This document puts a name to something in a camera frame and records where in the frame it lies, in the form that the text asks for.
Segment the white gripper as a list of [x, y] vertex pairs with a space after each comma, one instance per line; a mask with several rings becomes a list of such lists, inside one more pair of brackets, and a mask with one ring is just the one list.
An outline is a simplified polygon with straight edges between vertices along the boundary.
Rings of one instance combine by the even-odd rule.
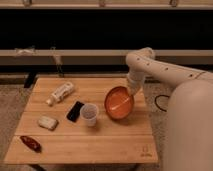
[[135, 95], [142, 87], [145, 81], [145, 75], [142, 73], [127, 74], [127, 89], [130, 95]]

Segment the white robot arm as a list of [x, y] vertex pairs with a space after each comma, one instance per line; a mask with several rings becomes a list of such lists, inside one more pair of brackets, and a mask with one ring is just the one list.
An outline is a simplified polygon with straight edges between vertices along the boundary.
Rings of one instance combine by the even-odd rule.
[[126, 55], [136, 94], [146, 75], [173, 88], [167, 108], [163, 171], [213, 171], [213, 73], [157, 61], [151, 48]]

